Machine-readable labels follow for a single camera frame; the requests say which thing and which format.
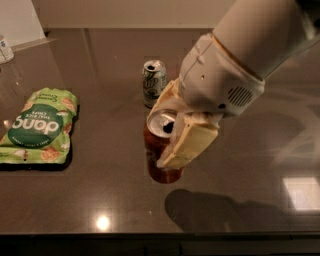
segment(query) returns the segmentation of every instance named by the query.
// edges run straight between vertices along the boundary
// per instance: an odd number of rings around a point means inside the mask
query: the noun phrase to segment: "snack bag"
[[[66,90],[34,92],[0,140],[0,164],[63,164],[77,104],[77,98]]]

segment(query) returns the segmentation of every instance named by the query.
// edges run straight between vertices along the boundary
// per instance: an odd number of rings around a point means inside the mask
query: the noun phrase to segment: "chip bag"
[[[63,164],[77,105],[77,98],[66,90],[34,92],[0,140],[0,164]]]

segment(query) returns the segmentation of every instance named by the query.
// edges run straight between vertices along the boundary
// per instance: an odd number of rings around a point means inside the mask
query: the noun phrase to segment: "dark table surface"
[[[176,79],[208,31],[56,29],[48,42],[17,47],[3,70],[18,71],[23,93],[0,111],[0,136],[44,87],[71,90],[80,112],[70,165],[0,165],[0,233],[319,231],[319,46],[287,61],[242,116],[223,120],[219,137],[179,181],[149,177],[142,66],[160,59],[168,81]]]

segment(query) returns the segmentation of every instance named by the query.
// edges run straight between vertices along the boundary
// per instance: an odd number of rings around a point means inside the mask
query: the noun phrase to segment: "table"
[[[59,171],[0,166],[1,234],[229,234],[320,230],[320,74],[317,46],[287,61],[242,116],[176,183],[146,169],[143,63],[168,81],[209,30],[53,29],[16,49],[26,91],[66,88],[79,99],[73,158]],[[25,100],[28,95],[20,95]],[[10,117],[21,109],[17,104]]]

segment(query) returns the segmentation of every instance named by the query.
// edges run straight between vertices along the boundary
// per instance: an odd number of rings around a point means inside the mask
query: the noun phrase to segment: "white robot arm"
[[[273,71],[318,40],[319,9],[316,0],[237,0],[212,33],[196,42],[179,78],[149,115],[177,113],[158,167],[180,168],[192,161],[216,138],[221,118],[245,111]]]

